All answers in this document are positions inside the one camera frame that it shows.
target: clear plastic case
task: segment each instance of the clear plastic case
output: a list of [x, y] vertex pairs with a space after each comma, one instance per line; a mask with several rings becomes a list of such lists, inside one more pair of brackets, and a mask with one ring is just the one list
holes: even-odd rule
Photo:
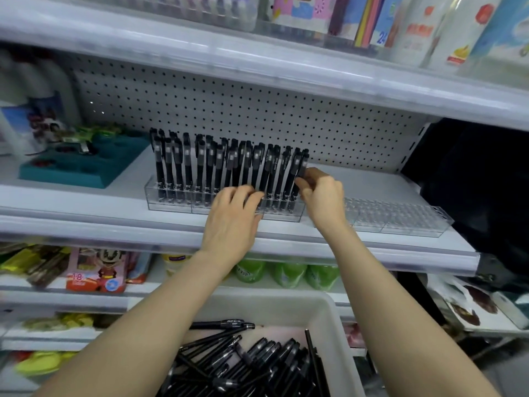
[[84, 0], [251, 32], [259, 0]]
[[440, 237], [453, 219], [438, 206], [346, 198], [346, 215], [357, 231]]
[[[153, 176], [145, 186], [145, 197], [150, 210], [208, 214], [215, 194], [158, 188]], [[291, 222], [299, 222], [304, 211], [305, 203], [301, 198], [296, 201], [263, 198], [257, 208], [257, 213], [263, 214], [264, 220]]]

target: teal tray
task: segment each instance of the teal tray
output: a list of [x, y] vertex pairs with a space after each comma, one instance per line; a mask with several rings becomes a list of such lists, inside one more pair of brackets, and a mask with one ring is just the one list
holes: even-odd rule
[[96, 135], [95, 155], [79, 154], [79, 146], [61, 143], [24, 163], [19, 179], [44, 183], [106, 188], [149, 145], [148, 134], [127, 131], [113, 138]]

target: red logo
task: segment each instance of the red logo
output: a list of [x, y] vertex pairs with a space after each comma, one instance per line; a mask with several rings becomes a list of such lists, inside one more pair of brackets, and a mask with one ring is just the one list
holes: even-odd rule
[[489, 22], [490, 17], [494, 13], [494, 6], [492, 4], [485, 4], [481, 6], [478, 13], [476, 14], [476, 22], [480, 25], [485, 25]]

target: forearm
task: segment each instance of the forearm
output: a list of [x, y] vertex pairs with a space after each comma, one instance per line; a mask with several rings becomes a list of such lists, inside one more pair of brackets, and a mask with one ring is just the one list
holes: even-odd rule
[[154, 396], [198, 310], [227, 274], [198, 252], [171, 279], [105, 330], [37, 397]]
[[334, 228], [324, 236], [338, 261], [368, 350], [392, 396], [498, 396], [352, 228]]

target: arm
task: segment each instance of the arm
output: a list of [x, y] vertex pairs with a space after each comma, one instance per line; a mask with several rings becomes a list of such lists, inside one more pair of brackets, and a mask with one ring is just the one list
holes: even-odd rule
[[182, 270], [124, 314], [47, 381], [36, 397], [149, 397], [167, 376], [193, 318], [250, 250], [262, 192], [224, 188], [213, 201], [201, 249]]
[[362, 335], [392, 396], [499, 397], [458, 345], [347, 223], [341, 182], [316, 168], [296, 179], [331, 247]]

